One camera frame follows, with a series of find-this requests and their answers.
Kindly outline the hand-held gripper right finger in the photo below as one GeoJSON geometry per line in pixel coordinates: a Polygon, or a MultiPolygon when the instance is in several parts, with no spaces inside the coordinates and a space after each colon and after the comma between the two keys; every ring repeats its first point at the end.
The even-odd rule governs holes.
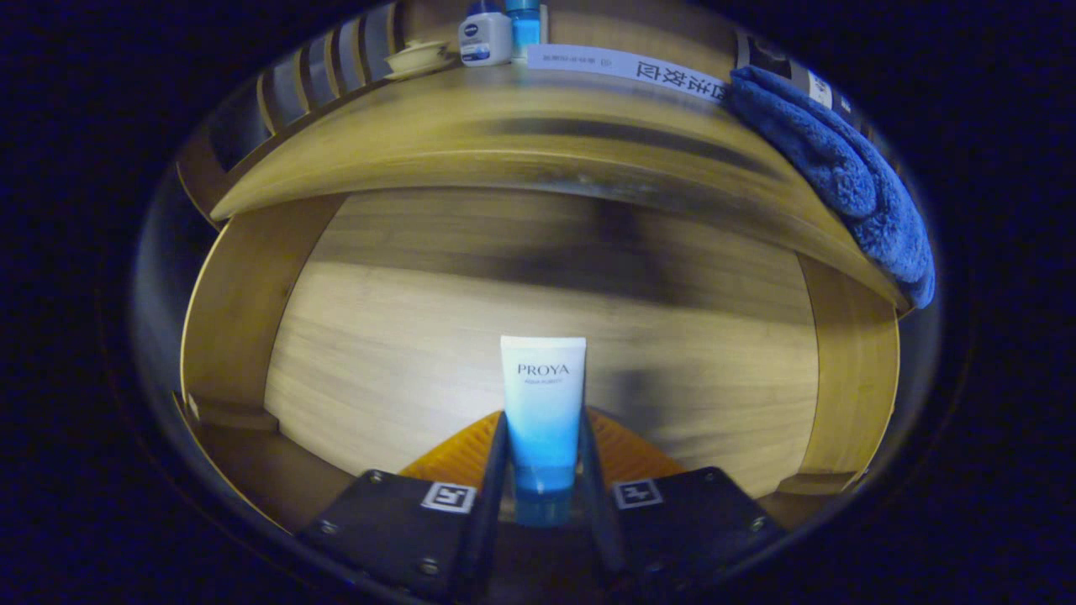
{"type": "Polygon", "coordinates": [[[637,460],[640,452],[618,425],[584,411],[577,491],[608,600],[695,600],[787,535],[726,472],[615,480],[615,453],[637,460]]]}

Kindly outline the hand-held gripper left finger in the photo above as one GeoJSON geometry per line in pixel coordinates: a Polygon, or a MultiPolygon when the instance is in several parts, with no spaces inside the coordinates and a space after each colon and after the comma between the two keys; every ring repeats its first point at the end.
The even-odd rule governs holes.
{"type": "Polygon", "coordinates": [[[492,416],[479,486],[364,472],[298,538],[373,581],[431,602],[467,602],[489,580],[510,460],[504,414],[492,416]]]}

